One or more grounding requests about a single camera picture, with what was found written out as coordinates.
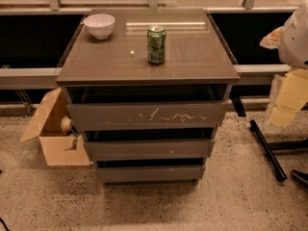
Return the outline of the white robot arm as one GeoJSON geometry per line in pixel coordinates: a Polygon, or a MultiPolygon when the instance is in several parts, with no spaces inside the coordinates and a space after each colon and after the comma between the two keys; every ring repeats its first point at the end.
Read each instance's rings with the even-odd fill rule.
{"type": "Polygon", "coordinates": [[[291,124],[308,103],[308,0],[260,45],[277,49],[279,60],[291,68],[284,76],[275,75],[271,83],[263,127],[275,132],[291,124]]]}

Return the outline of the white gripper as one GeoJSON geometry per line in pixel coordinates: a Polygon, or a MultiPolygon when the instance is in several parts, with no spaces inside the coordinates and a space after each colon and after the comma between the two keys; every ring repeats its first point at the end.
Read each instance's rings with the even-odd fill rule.
{"type": "MultiPolygon", "coordinates": [[[[278,49],[283,27],[274,29],[260,41],[267,49],[278,49]]],[[[308,71],[298,69],[288,72],[282,80],[275,104],[269,111],[269,123],[275,127],[287,127],[308,102],[308,71]]]]}

